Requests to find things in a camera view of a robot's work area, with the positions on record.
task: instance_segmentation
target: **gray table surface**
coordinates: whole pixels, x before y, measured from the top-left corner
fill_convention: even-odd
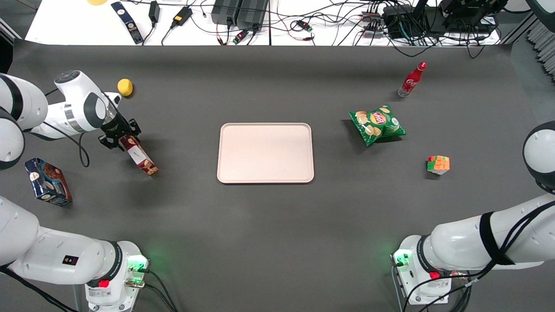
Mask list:
[[[148,177],[126,153],[100,145],[98,131],[84,137],[89,168],[80,166],[69,140],[29,135],[23,160],[40,157],[60,167],[75,202],[59,208],[34,199],[23,161],[0,173],[0,192],[44,227],[135,242],[188,312],[395,312],[389,254],[404,237],[542,194],[521,158],[536,121],[509,53],[510,46],[487,47],[471,60],[464,48],[407,58],[380,47],[20,41],[9,73],[45,92],[68,69],[84,71],[105,91],[131,79],[135,93],[120,111],[138,121],[160,172]],[[423,80],[400,100],[396,89],[420,61],[428,62]],[[367,148],[347,112],[384,104],[408,135]],[[229,122],[308,123],[314,180],[219,183],[219,133]],[[439,179],[425,169],[437,154],[452,162]],[[553,269],[551,262],[493,272],[474,287],[467,311],[552,311]],[[72,304],[71,286],[36,284]],[[56,311],[5,276],[0,289],[0,311]],[[163,309],[145,290],[135,311]]]

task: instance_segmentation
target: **lay's logo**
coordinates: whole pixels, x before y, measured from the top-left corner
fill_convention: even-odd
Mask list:
[[[372,122],[375,123],[375,124],[384,124],[385,123],[385,116],[378,113],[378,112],[372,113],[370,118],[372,119]]]

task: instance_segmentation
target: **red button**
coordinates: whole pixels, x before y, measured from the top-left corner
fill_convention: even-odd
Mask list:
[[[437,279],[439,278],[441,275],[438,272],[430,272],[430,278],[431,279]]]
[[[98,282],[98,287],[106,288],[106,287],[108,287],[109,284],[110,284],[109,280],[103,279],[103,280]]]

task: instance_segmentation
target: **yellow ball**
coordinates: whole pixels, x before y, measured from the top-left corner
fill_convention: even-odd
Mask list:
[[[104,4],[107,0],[87,0],[87,1],[94,6],[99,6],[101,4]]]
[[[118,91],[124,97],[128,97],[133,92],[133,83],[129,79],[122,79],[118,82]]]

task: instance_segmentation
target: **coca-cola bottle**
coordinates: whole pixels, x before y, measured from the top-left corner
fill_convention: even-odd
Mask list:
[[[407,78],[405,78],[405,82],[403,82],[403,85],[399,88],[399,91],[397,91],[400,97],[406,98],[411,94],[416,84],[420,81],[420,78],[422,78],[424,69],[426,69],[426,63],[422,62],[418,64],[418,67],[414,71],[408,74]]]

